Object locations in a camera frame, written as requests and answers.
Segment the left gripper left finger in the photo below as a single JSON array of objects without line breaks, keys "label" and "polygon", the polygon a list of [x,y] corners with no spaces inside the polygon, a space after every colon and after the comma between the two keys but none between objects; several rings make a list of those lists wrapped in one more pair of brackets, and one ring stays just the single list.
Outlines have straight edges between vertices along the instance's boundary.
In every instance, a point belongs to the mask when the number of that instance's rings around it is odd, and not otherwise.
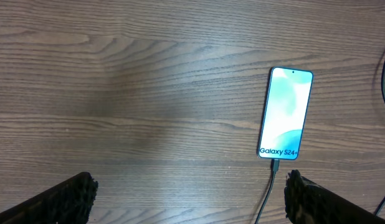
[{"label": "left gripper left finger", "polygon": [[0,224],[86,224],[98,182],[81,172],[0,213]]}]

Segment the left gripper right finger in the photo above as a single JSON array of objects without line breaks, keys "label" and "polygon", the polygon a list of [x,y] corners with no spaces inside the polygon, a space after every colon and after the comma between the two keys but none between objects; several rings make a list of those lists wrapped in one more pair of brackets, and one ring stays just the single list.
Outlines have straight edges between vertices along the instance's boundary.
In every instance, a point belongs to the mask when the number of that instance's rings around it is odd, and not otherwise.
[{"label": "left gripper right finger", "polygon": [[385,219],[302,176],[288,173],[284,188],[286,217],[293,224],[385,224]]}]

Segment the blue screen smartphone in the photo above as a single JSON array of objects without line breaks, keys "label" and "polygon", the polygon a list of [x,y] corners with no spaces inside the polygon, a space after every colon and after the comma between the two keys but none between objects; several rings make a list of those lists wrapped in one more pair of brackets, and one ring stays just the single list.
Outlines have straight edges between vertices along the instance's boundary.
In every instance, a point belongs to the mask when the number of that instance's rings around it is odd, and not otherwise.
[{"label": "blue screen smartphone", "polygon": [[261,158],[298,158],[314,74],[308,70],[270,70],[257,154]]}]

